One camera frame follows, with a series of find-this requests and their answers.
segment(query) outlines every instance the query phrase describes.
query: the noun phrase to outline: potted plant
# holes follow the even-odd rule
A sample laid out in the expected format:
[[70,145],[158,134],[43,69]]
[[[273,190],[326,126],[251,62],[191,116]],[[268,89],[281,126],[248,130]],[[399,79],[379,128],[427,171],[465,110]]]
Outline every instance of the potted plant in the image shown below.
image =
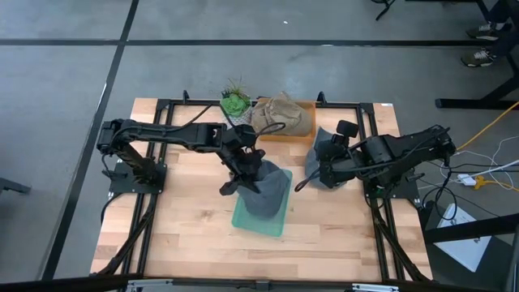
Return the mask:
[[[251,124],[251,98],[242,90],[243,86],[236,85],[232,80],[229,82],[230,86],[221,92],[221,107],[235,126]],[[232,127],[226,118],[225,123]]]

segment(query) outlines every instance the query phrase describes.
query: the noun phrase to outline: orange tray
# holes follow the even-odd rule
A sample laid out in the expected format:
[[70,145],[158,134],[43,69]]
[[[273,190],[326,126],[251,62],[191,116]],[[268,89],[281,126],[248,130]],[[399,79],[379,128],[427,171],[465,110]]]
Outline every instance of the orange tray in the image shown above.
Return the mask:
[[[268,98],[260,98],[258,99],[258,103],[267,102]],[[317,127],[315,125],[315,102],[314,101],[296,101],[296,105],[301,106],[305,109],[305,111],[311,117],[311,131],[310,134],[306,136],[296,136],[296,135],[261,135],[259,140],[261,141],[277,141],[277,142],[299,142],[299,143],[309,143],[314,142],[315,133],[317,131]]]

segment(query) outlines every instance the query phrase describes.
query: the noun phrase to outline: person's foot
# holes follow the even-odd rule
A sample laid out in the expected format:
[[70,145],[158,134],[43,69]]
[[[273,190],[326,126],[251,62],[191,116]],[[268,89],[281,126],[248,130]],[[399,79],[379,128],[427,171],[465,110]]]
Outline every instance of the person's foot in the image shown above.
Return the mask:
[[495,41],[500,38],[500,34],[508,30],[507,24],[491,23],[482,25],[478,28],[471,28],[466,31],[467,35],[479,40]]
[[465,54],[461,57],[461,62],[467,67],[486,67],[494,62],[495,56],[492,56],[487,49],[481,49],[478,52]]

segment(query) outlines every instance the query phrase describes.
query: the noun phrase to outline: shoe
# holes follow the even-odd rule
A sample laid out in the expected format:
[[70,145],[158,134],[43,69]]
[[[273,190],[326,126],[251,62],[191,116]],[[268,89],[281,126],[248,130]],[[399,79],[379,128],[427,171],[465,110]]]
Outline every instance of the shoe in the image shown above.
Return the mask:
[[495,41],[500,38],[500,31],[495,29],[495,23],[491,22],[482,25],[479,28],[469,29],[465,32],[469,37],[476,38],[479,40]]
[[461,62],[467,67],[486,67],[494,62],[495,56],[492,56],[487,49],[472,54],[465,54],[461,57]]

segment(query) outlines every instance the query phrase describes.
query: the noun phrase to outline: yellow cable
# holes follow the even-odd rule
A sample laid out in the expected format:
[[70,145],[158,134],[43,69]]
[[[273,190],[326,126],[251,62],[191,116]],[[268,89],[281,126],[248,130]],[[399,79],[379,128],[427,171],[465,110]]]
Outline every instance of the yellow cable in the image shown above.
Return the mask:
[[508,114],[508,112],[510,110],[512,110],[514,107],[516,107],[516,105],[519,105],[519,101],[514,103],[512,106],[510,106],[507,110],[505,110],[502,114],[500,114],[500,116],[497,117],[494,120],[494,122],[489,123],[488,126],[484,127],[478,134],[476,134],[474,137],[470,138],[470,140],[466,141],[462,146],[458,147],[456,150],[459,151],[459,150],[465,148],[468,144],[472,143],[472,141],[476,140],[476,138],[478,138],[484,131],[486,131],[489,127],[494,126],[494,124],[497,123],[497,121],[499,121],[503,116]]
[[507,184],[507,183],[505,183],[505,182],[496,182],[496,181],[487,181],[487,180],[486,180],[486,181],[483,181],[483,182],[484,182],[485,184],[487,184],[487,183],[502,184],[502,185],[505,186],[505,187],[510,187],[513,191],[519,191],[518,188],[512,187],[512,186],[510,186],[509,184]]

